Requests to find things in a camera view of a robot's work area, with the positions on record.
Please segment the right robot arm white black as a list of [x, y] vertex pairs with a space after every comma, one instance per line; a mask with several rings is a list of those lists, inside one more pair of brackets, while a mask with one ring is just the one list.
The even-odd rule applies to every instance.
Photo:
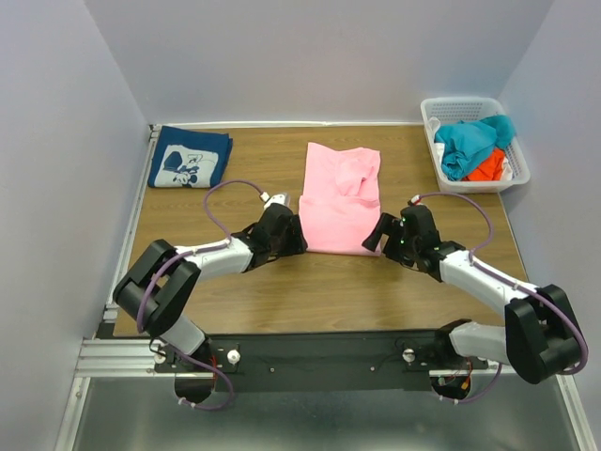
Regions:
[[509, 365], [530, 384], [586, 365], [588, 346], [566, 293], [522, 282], [459, 243], [442, 240], [427, 206], [381, 214], [362, 246], [381, 246], [389, 260], [462, 289], [502, 317], [501, 326], [471, 320], [448, 326], [442, 335], [452, 355]]

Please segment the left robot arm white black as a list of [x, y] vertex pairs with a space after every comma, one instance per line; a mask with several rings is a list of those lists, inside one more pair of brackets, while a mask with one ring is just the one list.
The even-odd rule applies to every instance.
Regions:
[[208, 336], [183, 313], [196, 284], [306, 250], [300, 216], [275, 203], [257, 222], [222, 241], [183, 247], [152, 242], [116, 284], [113, 301], [136, 321], [139, 332], [198, 359]]

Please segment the pink t-shirt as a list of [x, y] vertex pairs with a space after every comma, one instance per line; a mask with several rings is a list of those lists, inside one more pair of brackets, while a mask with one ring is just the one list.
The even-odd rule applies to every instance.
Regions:
[[334, 150], [310, 143], [299, 216], [307, 250], [313, 253], [375, 257], [362, 242], [381, 213], [380, 152], [370, 148]]

